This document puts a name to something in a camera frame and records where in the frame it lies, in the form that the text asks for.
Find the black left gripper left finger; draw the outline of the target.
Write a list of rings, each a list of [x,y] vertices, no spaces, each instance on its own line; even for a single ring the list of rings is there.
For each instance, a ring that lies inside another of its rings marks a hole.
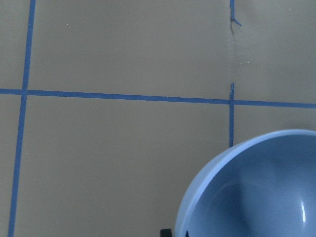
[[[160,237],[172,237],[172,230],[171,229],[161,229],[160,230]]]

